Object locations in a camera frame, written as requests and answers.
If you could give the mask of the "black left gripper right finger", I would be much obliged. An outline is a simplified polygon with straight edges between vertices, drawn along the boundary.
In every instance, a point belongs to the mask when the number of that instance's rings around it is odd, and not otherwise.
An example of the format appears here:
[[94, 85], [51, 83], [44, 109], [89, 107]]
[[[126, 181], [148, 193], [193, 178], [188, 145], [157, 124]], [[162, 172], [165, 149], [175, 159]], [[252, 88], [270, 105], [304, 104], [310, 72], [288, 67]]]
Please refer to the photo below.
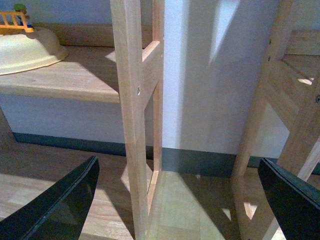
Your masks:
[[258, 175], [267, 202], [287, 240], [320, 238], [320, 190], [267, 158]]

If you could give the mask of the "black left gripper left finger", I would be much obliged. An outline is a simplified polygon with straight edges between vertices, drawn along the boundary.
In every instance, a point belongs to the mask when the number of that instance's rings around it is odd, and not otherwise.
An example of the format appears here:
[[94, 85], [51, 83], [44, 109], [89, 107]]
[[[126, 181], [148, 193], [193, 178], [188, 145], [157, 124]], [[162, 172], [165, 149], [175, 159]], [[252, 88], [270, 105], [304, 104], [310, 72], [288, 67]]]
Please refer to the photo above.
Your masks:
[[0, 222], [2, 240], [77, 240], [100, 173], [92, 156], [27, 205]]

